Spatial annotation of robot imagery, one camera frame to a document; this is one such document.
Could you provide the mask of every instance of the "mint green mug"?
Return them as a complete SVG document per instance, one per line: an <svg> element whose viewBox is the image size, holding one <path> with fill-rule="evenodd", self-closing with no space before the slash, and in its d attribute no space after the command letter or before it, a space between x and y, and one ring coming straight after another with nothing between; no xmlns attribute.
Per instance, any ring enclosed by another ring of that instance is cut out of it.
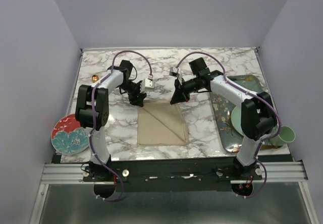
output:
<svg viewBox="0 0 323 224"><path fill-rule="evenodd" d="M287 126L282 126L279 135L270 139L269 142L271 145L279 147L293 142L295 137L296 135L293 129Z"/></svg>

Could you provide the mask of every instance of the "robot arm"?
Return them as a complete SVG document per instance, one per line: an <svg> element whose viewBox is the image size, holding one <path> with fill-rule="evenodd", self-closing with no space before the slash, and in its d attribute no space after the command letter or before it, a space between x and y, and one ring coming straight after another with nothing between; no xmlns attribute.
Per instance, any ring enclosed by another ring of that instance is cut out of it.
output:
<svg viewBox="0 0 323 224"><path fill-rule="evenodd" d="M106 80L100 82L100 85L95 90L95 115L96 115L96 128L92 133L93 147L97 152L98 157L107 163L110 159L110 154L106 148L104 126L107 124L109 118L109 94L117 87L120 87L128 93L129 102L132 105L143 107L143 100L147 96L144 92L147 88L153 88L152 79L146 79L137 83L132 82L129 77L133 65L131 62L122 60L118 67L114 67L111 73L111 68L108 68L106 74L111 74ZM91 106L91 94L94 86L81 85L79 87L75 118L80 122L81 127L84 128L87 134L93 128L93 112ZM98 160L91 155L91 162L100 164Z"/></svg>
<svg viewBox="0 0 323 224"><path fill-rule="evenodd" d="M189 63L196 78L184 81L175 68L171 68L170 74L177 76L175 80L175 92L171 104L186 102L190 99L191 92L197 92L205 88L209 92L222 95L234 105L241 108L241 128L244 133L242 146L237 154L238 162L243 166L251 166L259 151L260 140L269 134L277 124L274 113L261 101L242 93L225 81L223 74L217 70L210 72L204 59L199 58ZM271 97L266 92L258 94L272 104Z"/></svg>

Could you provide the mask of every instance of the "marble table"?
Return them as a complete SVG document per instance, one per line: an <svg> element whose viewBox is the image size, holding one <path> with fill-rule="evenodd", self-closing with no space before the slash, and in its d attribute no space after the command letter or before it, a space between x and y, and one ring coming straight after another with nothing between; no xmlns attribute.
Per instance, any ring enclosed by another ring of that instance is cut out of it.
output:
<svg viewBox="0 0 323 224"><path fill-rule="evenodd" d="M200 48L200 49L145 49L137 50L148 57L151 62L154 91L148 92L146 99L170 100L174 92L174 77L169 76L169 69L192 51L203 51L216 57L224 65L227 75L253 74L267 89L261 73L255 52L252 48ZM83 54L81 68L77 79L71 112L75 112L78 88L82 84L91 84L91 76L101 78L111 65L113 56L118 51L86 51ZM185 60L181 69L185 80L193 78L188 62L202 55L191 55ZM147 77L149 67L144 59L133 53L124 53L116 60L130 60L138 71L135 82ZM220 67L211 58L204 57L210 70L219 70ZM212 111L208 93L192 93L187 103L181 103L180 108L187 122L189 144L186 146L137 146L137 107L128 102L127 94L121 95L116 89L109 95L110 115L105 126L105 139L112 160L147 160L147 159L174 159L174 158L201 158L233 156L226 152L219 137L216 121ZM289 154L287 146L280 149L262 150L261 155ZM62 155L61 162L89 161L90 150L87 148L74 155Z"/></svg>

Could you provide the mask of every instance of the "white wall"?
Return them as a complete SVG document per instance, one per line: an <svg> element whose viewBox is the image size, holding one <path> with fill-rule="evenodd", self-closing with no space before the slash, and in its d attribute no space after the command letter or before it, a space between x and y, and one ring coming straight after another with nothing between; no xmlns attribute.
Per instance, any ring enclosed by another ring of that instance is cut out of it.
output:
<svg viewBox="0 0 323 224"><path fill-rule="evenodd" d="M259 46L286 0L55 0L82 48Z"/></svg>
<svg viewBox="0 0 323 224"><path fill-rule="evenodd" d="M0 0L0 223L24 224L80 50L54 0Z"/></svg>
<svg viewBox="0 0 323 224"><path fill-rule="evenodd" d="M260 60L290 144L303 159L315 209L323 222L323 0L287 0L260 48Z"/></svg>

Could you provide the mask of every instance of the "beige cloth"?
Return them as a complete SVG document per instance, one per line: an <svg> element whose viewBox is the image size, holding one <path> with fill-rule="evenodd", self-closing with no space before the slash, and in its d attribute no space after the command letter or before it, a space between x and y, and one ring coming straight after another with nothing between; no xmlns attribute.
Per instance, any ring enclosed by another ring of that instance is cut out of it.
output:
<svg viewBox="0 0 323 224"><path fill-rule="evenodd" d="M173 146L188 144L187 125L178 104L144 102L138 108L138 145Z"/></svg>

